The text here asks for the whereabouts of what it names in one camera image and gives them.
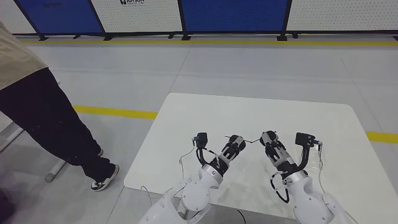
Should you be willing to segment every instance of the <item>yellow floor line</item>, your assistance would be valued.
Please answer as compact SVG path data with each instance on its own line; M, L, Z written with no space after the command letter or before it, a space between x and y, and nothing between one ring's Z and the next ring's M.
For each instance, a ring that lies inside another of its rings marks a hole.
M360 46L398 46L398 42L345 42L345 41L266 41L266 40L22 40L23 44L248 44L248 45L360 45Z
M78 113L91 113L100 115L120 116L139 119L156 119L157 113L151 111L136 111L114 108L99 108L94 106L73 106Z
M100 108L94 106L73 106L78 113L91 113L99 115L110 115L127 118L139 119L156 119L157 113L151 111L137 111L137 110L124 110L114 108ZM391 144L398 144L398 134L394 133L377 133L374 131L367 131L366 135L372 142L388 142Z
M398 134L395 133L376 133L367 131L368 139L373 142L388 142L390 144L398 144Z

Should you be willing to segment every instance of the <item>gray floor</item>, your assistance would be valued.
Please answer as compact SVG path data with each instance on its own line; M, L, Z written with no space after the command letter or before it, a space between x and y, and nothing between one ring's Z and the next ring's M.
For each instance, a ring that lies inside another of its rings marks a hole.
M341 37L323 38L341 40ZM391 40L374 36L344 38ZM344 103L353 107L366 131L398 133L398 47L30 45L29 48L50 66L74 105L158 111L169 92ZM11 193L18 206L18 213L8 223L137 223L149 208L146 195L125 188L123 179L152 121L80 116L102 145L104 156L121 166L117 179L105 191L92 192L91 180L80 168L65 166L51 184L46 184L44 176L56 159L23 133L0 154L0 187ZM373 142L372 145L398 191L398 144ZM243 213L247 223L295 223ZM241 224L243 220L236 210L214 206L201 223Z

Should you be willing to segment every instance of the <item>person's leg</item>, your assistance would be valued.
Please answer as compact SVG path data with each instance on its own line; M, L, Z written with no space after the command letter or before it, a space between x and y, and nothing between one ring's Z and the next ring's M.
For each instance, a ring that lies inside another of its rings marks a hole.
M85 174L102 182L113 175L115 165L94 154L77 133L74 125L60 118L42 97L41 82L48 73L39 70L0 90L0 111L26 130L44 149L74 166L82 166ZM65 101L65 94L54 90L54 101Z
M81 122L76 111L73 109L68 97L59 87L55 77L48 68L40 71L41 76L37 78L38 83L42 85L39 90L42 98L47 102L49 108L56 114L56 117L66 121L68 127L73 128L81 136L81 140L88 146L94 154L101 151L101 147L91 135L90 130Z

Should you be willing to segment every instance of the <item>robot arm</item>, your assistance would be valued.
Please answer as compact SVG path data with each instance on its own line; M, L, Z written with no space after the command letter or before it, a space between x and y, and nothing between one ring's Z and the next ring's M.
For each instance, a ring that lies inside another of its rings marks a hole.
M244 139L233 135L223 148L220 155L207 163L203 157L206 150L207 134L198 133L193 138L197 142L197 156L202 164L199 170L199 181L191 178L183 180L180 184L168 191L147 213L141 218L139 224L196 224L210 210L210 189L218 189L223 182L223 176L229 168L229 163L246 147ZM182 190L182 197L176 210L172 199ZM197 214L186 220L187 212L194 211Z
M344 209L332 195L314 191L312 178L304 170L308 163L310 148L315 144L321 146L321 142L309 134L296 134L295 143L303 146L302 161L299 166L293 161L275 132L263 133L260 142L266 147L268 158L277 168L282 176L283 184L286 185L287 198L283 199L278 191L277 194L285 203L289 202L288 193L293 197L294 215L300 224L328 224L334 217L341 224L351 223Z

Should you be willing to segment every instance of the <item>white cable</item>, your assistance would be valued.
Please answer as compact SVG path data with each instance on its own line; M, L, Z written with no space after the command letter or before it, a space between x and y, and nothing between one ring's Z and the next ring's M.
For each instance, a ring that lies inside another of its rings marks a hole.
M322 171L322 168L323 168L322 147L323 147L323 144L319 146L319 150L318 150L318 156L319 156L319 174L318 174L318 180L319 180L319 185L321 186L321 189L322 189L323 193L325 193L325 190L323 189L322 182L321 182L321 171ZM347 212L347 210L344 209L344 212L346 212L346 214L347 214L351 219L353 219L353 221L354 221L356 224L359 224L359 223L355 220L355 218L352 217L352 216Z
M144 193L144 191L142 191L142 188L144 188L147 191L149 202L150 202L150 206L152 206L152 199L151 199L151 197L149 195L149 191L148 191L147 187L141 186L141 192Z
M144 193L144 191L142 190L142 188L144 188L145 189L145 191L147 192L147 194L148 194L148 198L149 198L149 202L150 202L150 206L152 206L152 200L151 199L159 199L159 198L162 198L167 192L169 192L170 191L170 189L172 189L172 188L169 188L168 190L166 190L166 192L164 192L160 197L151 197L150 196L150 193L149 193L149 191L148 191L148 189L147 189L147 187L145 187L145 186L141 186L141 192L142 193Z
M182 155L180 157L180 160L178 160L178 163L181 164L181 168L182 168L182 179L184 179L184 165L182 163L182 158L187 156L187 155L189 155L189 154L191 154L193 152L194 148L195 148L195 145L193 145L192 150L190 152L186 153L185 155Z

